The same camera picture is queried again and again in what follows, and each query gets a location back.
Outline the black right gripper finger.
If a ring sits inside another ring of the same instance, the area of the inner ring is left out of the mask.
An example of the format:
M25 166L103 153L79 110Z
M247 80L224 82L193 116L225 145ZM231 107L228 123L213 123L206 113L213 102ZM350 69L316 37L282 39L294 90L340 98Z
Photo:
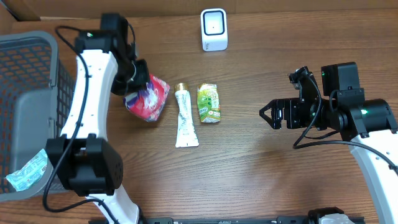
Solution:
M280 129L281 128L281 122L282 122L282 112L280 109L270 109L271 115L268 116L266 115L266 111L268 109L260 110L259 115L261 118L263 118L271 128L273 129Z
M267 110L273 110L277 107L277 99L271 100L268 104L266 104L263 108L260 109L260 112L265 112Z

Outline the green juice carton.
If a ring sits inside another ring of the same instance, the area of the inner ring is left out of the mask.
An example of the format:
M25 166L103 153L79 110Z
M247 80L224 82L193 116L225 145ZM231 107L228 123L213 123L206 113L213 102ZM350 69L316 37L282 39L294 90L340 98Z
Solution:
M202 123L221 121L221 108L218 88L215 84L202 83L197 88L197 105Z

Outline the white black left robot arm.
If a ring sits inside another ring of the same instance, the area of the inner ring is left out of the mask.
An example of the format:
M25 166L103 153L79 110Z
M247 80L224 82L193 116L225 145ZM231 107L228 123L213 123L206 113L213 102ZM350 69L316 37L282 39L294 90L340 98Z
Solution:
M97 30L78 29L76 83L69 115L58 137L45 146L51 179L95 204L106 223L145 223L143 212L122 185L123 160L107 137L111 95L146 87L147 63L138 59L132 25L118 13L104 13Z

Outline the purple red snack packet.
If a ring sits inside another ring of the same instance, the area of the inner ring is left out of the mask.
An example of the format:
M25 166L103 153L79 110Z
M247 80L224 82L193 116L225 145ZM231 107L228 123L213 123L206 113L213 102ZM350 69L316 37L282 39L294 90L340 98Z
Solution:
M165 81L150 74L146 88L125 96L123 103L137 117L147 122L155 122L164 108L169 90L170 86Z

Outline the teal white snack packet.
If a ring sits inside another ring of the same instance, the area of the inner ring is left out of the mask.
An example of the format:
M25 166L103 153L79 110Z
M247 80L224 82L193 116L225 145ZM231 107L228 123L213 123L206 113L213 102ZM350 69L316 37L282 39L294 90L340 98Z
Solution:
M29 189L44 175L48 163L48 156L45 149L41 149L21 169L8 174L6 180L17 191Z

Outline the white tube gold cap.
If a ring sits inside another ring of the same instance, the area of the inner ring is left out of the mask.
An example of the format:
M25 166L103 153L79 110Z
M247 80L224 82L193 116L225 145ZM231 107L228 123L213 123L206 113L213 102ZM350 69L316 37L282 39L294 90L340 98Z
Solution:
M198 147L199 142L193 123L192 102L188 85L178 83L174 86L174 90L179 109L175 147Z

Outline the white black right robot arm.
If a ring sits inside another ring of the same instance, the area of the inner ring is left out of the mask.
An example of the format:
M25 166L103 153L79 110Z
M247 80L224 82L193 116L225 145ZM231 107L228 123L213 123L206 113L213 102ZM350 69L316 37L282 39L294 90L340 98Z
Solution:
M355 62L321 68L318 87L304 66L288 75L296 98L274 99L259 115L273 129L303 129L294 149L341 144L363 173L381 223L397 223L397 120L383 99L366 100Z

